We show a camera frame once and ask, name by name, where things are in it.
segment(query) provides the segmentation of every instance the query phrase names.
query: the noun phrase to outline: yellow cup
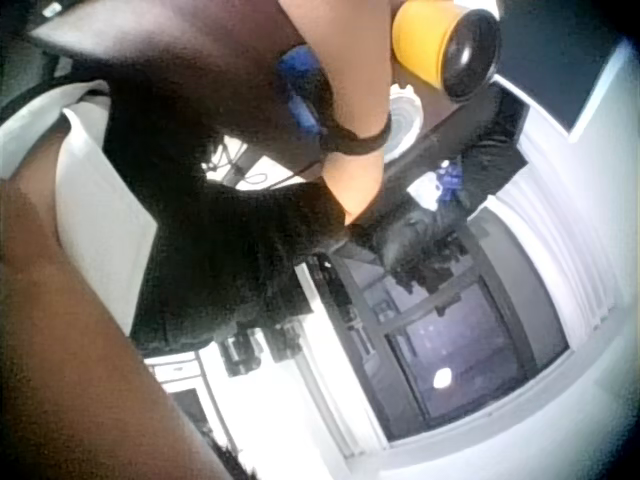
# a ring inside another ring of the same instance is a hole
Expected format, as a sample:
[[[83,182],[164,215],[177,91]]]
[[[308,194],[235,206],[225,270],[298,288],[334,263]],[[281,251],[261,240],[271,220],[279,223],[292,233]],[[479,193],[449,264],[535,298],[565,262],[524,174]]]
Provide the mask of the yellow cup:
[[[497,20],[484,10],[469,10],[448,0],[408,0],[393,21],[392,42],[398,61],[408,70],[453,100],[463,101],[493,72],[500,35]],[[454,69],[444,71],[451,52],[458,54],[453,88],[447,79]]]

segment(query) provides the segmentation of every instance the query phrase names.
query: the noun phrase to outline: black frame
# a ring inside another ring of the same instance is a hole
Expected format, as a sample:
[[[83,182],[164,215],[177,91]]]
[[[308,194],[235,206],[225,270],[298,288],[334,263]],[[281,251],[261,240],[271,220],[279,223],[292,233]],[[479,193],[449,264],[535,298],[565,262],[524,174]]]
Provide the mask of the black frame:
[[[356,283],[344,260],[335,254],[329,255],[332,266],[353,302],[353,306],[362,320],[372,346],[378,353],[380,362],[384,362],[387,368],[391,368],[397,372],[397,375],[394,375],[394,378],[391,379],[393,382],[392,388],[398,392],[402,392],[406,406],[411,410],[412,415],[423,421],[423,425],[416,426],[415,432],[400,437],[393,434],[391,421],[387,417],[384,407],[374,392],[373,386],[362,364],[360,352],[348,331],[348,325],[344,323],[339,309],[331,298],[328,287],[324,283],[317,268],[310,266],[311,268],[309,269],[310,272],[312,272],[318,292],[325,304],[338,338],[355,370],[356,376],[376,412],[387,438],[392,441],[429,431],[469,415],[477,411],[482,405],[512,392],[541,371],[541,368],[536,364],[532,347],[518,313],[489,258],[480,247],[478,240],[466,225],[456,229],[456,234],[471,256],[473,264],[459,275],[454,276],[444,283],[434,294],[383,323],[379,322],[372,306],[368,304],[364,297],[363,289]],[[495,317],[498,324],[511,341],[518,361],[520,375],[518,375],[516,379],[502,385],[497,391],[477,398],[445,415],[432,417],[420,397],[419,389],[415,384],[415,380],[412,378],[411,370],[408,368],[404,356],[399,353],[398,347],[393,345],[394,340],[391,334],[423,319],[426,315],[431,314],[436,306],[441,305],[444,301],[461,293],[474,284],[477,284],[482,290],[482,293],[487,299],[487,303],[496,314]]]

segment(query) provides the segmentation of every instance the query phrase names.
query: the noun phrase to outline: window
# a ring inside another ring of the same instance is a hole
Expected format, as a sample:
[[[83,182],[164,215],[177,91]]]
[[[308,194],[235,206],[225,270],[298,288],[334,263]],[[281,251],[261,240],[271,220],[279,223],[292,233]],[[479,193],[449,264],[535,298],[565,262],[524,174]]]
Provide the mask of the window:
[[[483,210],[412,275],[375,258],[318,256],[308,267],[390,441],[476,412],[567,350],[522,247]]]

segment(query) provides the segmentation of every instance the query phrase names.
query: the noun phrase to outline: skin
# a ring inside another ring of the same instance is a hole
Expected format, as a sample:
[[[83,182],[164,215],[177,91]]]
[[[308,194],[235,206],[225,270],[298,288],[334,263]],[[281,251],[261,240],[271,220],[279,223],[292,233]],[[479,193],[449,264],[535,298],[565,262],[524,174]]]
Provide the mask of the skin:
[[[386,0],[282,5],[327,70],[338,121],[361,136],[380,131]],[[65,120],[54,125],[0,186],[1,415],[11,453],[46,478],[228,479],[60,247],[55,166],[67,131]],[[380,187],[382,154],[330,155],[323,175],[349,223]]]

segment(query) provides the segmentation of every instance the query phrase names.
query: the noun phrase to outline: desk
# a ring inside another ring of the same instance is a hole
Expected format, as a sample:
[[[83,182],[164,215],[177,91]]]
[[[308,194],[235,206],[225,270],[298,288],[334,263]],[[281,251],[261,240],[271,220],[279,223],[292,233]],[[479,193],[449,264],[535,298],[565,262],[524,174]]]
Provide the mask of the desk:
[[[184,115],[242,139],[289,170],[321,156],[278,93],[275,64],[303,40],[277,0],[88,0],[30,37],[46,50],[99,62],[114,78],[153,78],[179,99]],[[398,64],[394,77],[413,84],[421,97],[423,132],[455,109]]]

